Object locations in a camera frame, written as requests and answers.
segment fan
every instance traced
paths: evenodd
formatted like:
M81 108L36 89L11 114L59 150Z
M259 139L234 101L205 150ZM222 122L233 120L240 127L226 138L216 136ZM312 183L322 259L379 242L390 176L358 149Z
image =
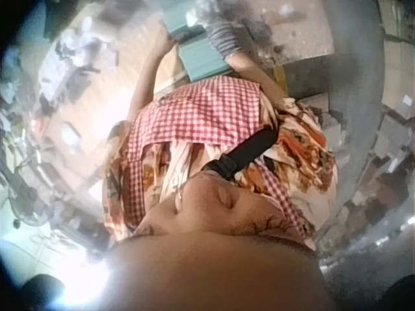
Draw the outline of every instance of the fan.
M46 224L51 215L51 208L38 197L38 191L33 187L21 187L19 192L9 188L10 206L14 216L32 227Z
M9 200L11 210L14 216L19 220L15 227L19 227L19 222L29 226L40 227L48 222L52 210L40 196L45 189L42 185L28 185L19 174L11 173L9 178L3 178L7 181L7 197L3 200L2 205Z

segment cardboard box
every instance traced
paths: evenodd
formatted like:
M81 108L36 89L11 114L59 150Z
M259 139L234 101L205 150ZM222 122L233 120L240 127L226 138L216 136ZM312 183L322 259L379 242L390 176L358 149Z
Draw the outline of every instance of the cardboard box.
M382 103L403 118L415 116L415 47L407 42L384 41L385 84Z
M391 0L379 0L382 25L387 34L397 36L396 2Z

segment woman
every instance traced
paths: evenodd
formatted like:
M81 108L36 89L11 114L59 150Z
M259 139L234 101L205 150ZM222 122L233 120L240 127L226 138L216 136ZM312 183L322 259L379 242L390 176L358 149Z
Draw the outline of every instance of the woman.
M313 114L245 55L229 23L207 32L241 78L153 100L174 45L162 28L110 135L103 204L119 243L98 310L332 310L310 238L333 208L333 154ZM277 137L271 148L241 153L249 137L263 144L263 128ZM262 155L234 175L202 170L235 150Z
M157 68L174 46L160 28L126 121L110 134L106 227L116 241L192 231L276 231L313 248L310 238L329 216L337 184L324 135L314 115L287 98L239 48L229 23L207 31L212 46L241 78L216 76L154 100ZM276 143L233 180L200 172L264 127L278 133ZM209 199L199 202L204 191ZM192 207L184 209L190 192ZM233 213L211 208L217 202Z

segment bright light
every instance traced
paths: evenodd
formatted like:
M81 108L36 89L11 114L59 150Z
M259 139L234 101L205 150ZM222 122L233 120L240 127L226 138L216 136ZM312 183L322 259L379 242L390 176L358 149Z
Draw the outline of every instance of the bright light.
M380 240L376 241L376 245L380 246L381 244L385 243L387 240L389 240L389 236L386 236L386 237L381 238Z
M40 151L36 149L36 159L38 160L38 163L42 163L42 156L40 155Z
M408 223L409 225L413 225L413 224L415 224L415 216L412 216L411 218L409 218L409 219L408 219L408 221L407 221L407 223Z
M61 303L81 305L99 296L105 287L110 272L102 261L98 264L85 264L78 271L70 271L65 280L65 292Z
M98 202L102 202L102 180L98 181L94 186L89 188L89 194Z

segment floor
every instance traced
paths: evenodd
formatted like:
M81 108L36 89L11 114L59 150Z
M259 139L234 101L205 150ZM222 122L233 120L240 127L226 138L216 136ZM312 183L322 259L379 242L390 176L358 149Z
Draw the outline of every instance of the floor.
M326 1L326 10L335 54L290 63L284 70L291 96L328 92L329 109L347 130L353 161L339 174L340 207L354 195L381 120L383 33L375 1Z
M296 68L300 63L286 66L286 75L289 87L296 82L296 86L304 84L291 87L300 97L328 91L330 110L338 114L347 129L346 148L351 161L339 174L337 200L341 206L355 192L381 121L383 32L377 1L331 0L326 1L326 8L336 54L303 64L306 70ZM305 78L310 75L316 78L307 83ZM413 211L413 206L410 196L399 212ZM387 235L383 224L365 236L372 245ZM341 310L369 310L394 282L414 273L414 234L412 227L379 248L355 248L325 273Z

